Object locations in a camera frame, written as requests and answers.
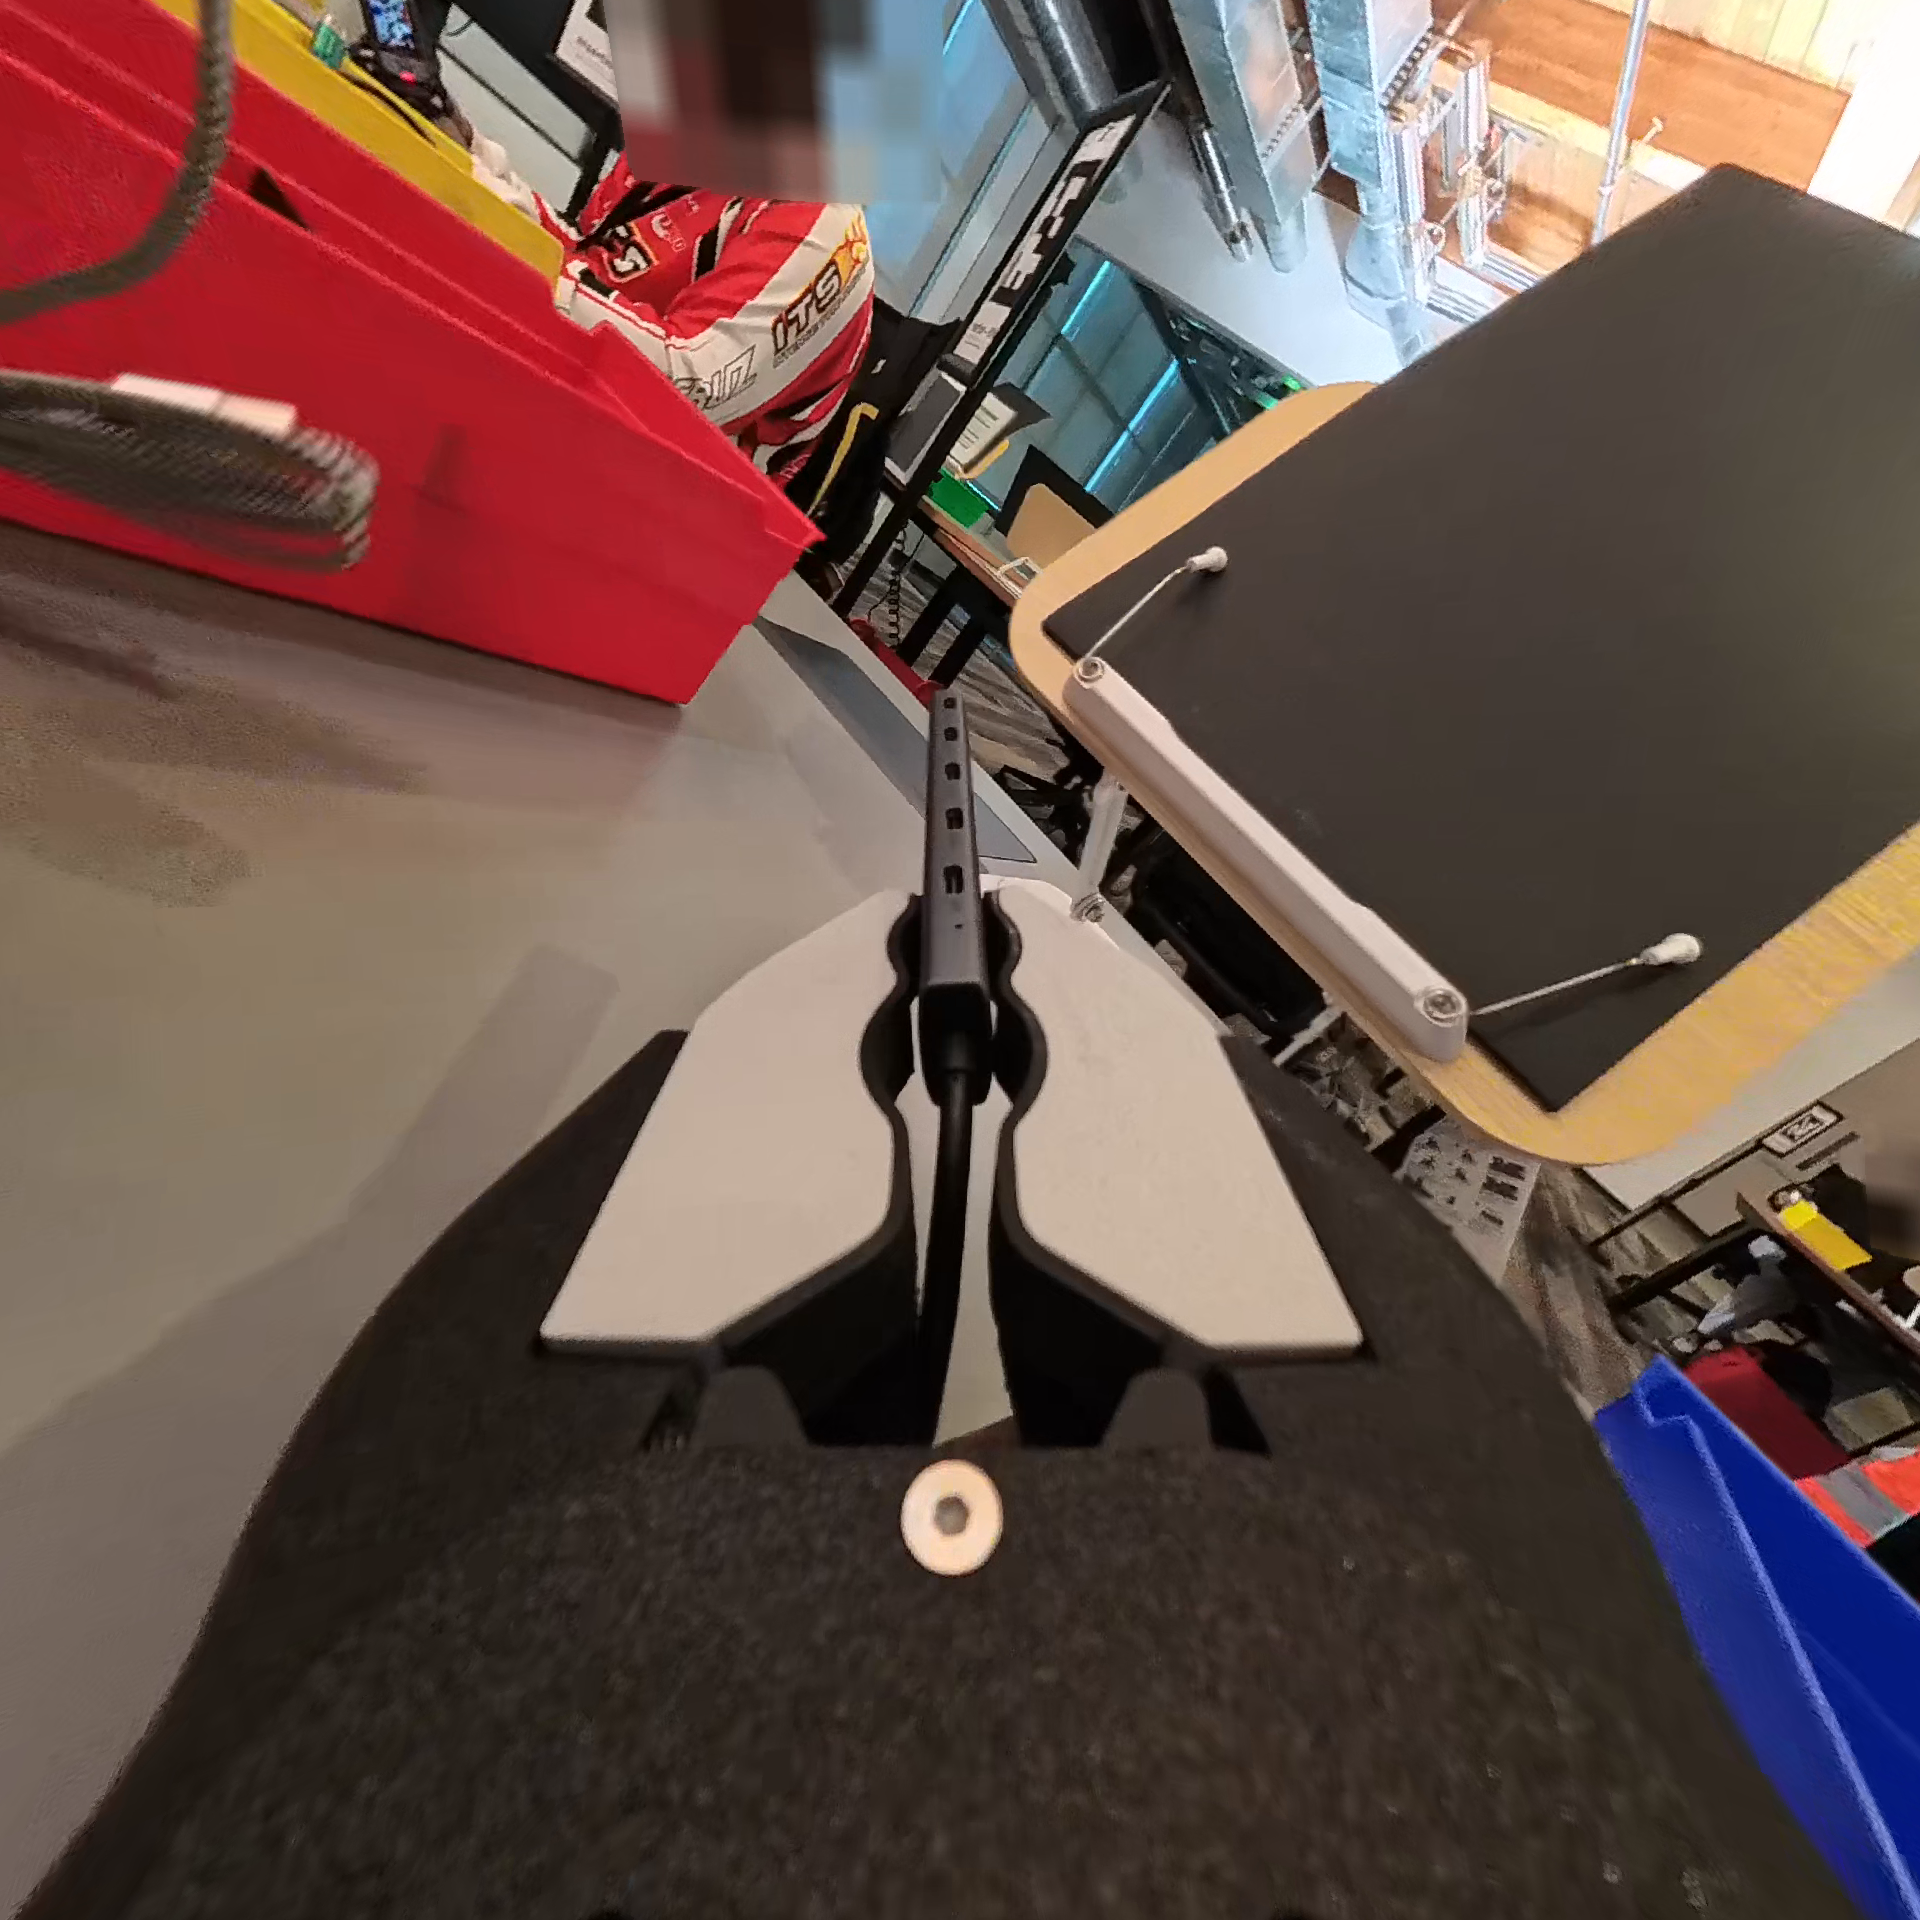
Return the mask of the yellow plastic bin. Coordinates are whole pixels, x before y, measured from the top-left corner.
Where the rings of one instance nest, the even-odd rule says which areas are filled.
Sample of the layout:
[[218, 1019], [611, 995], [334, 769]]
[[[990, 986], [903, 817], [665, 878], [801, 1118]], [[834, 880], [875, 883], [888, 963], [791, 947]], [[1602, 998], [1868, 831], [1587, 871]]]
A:
[[351, 58], [347, 47], [364, 24], [360, 6], [233, 2], [231, 49], [252, 78], [276, 88], [411, 188], [514, 254], [542, 282], [553, 282], [563, 260], [561, 242], [482, 180], [457, 136], [420, 118]]

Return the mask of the blue plastic bin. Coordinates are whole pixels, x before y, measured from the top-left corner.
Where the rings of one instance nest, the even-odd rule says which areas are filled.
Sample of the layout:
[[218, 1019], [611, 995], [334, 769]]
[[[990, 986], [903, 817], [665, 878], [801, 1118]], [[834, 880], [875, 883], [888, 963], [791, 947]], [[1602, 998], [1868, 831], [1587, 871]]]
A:
[[1916, 1918], [1916, 1600], [1667, 1361], [1594, 1424], [1761, 1770], [1860, 1914]]

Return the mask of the grey desk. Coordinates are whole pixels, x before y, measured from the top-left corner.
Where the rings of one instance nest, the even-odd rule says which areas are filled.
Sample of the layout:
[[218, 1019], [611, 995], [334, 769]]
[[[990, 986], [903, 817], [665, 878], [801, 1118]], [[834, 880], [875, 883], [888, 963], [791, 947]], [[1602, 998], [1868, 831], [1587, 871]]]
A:
[[4, 538], [4, 1916], [1580, 1916], [1598, 1710], [1465, 1441], [1591, 1444], [1276, 1075], [1362, 1359], [1252, 1451], [676, 1448], [538, 1353], [644, 1056], [911, 884], [750, 631], [673, 714]]

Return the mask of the grey hub with cable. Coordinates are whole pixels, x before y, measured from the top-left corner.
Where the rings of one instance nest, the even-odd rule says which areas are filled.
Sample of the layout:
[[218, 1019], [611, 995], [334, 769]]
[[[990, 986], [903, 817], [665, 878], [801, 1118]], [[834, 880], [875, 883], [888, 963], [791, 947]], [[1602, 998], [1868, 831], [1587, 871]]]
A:
[[919, 1436], [942, 1430], [974, 1225], [974, 1188], [987, 1137], [980, 1118], [996, 1088], [996, 1001], [990, 915], [977, 847], [969, 716], [959, 694], [928, 708], [923, 868], [914, 969], [919, 1080], [936, 1121], [928, 1224], [921, 1240], [914, 1334]]

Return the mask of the red white printed bag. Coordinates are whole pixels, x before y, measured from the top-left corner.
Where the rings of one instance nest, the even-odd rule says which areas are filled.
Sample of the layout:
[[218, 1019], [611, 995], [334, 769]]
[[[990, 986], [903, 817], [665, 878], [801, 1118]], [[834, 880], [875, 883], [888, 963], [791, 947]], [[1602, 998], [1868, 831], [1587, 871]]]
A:
[[615, 161], [584, 219], [544, 201], [576, 323], [614, 329], [763, 474], [790, 482], [840, 419], [874, 344], [857, 204], [642, 180]]

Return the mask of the red plastic bin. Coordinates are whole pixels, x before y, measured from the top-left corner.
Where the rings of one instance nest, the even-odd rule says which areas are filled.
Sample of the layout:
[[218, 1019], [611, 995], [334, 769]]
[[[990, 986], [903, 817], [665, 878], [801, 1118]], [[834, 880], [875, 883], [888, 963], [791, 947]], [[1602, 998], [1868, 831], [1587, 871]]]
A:
[[7, 476], [4, 522], [687, 705], [811, 547], [808, 516], [555, 282], [238, 66], [228, 153], [143, 287], [4, 328], [4, 369], [273, 401], [378, 467], [343, 571]]

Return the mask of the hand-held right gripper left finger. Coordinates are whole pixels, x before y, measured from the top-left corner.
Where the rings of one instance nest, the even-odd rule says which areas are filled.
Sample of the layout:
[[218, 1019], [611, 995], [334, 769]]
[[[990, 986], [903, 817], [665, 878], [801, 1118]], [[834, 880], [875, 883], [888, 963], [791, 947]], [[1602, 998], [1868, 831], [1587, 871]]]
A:
[[759, 1368], [833, 1407], [911, 1361], [919, 902], [875, 894], [714, 999], [542, 1322], [551, 1353]]

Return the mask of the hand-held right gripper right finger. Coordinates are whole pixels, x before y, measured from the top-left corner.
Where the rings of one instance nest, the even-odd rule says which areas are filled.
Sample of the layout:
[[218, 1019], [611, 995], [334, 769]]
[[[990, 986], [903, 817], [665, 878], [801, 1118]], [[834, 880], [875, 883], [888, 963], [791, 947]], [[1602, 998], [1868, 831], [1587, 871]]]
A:
[[1016, 1407], [1352, 1361], [1364, 1334], [1214, 1023], [1035, 880], [993, 889], [993, 1322]]

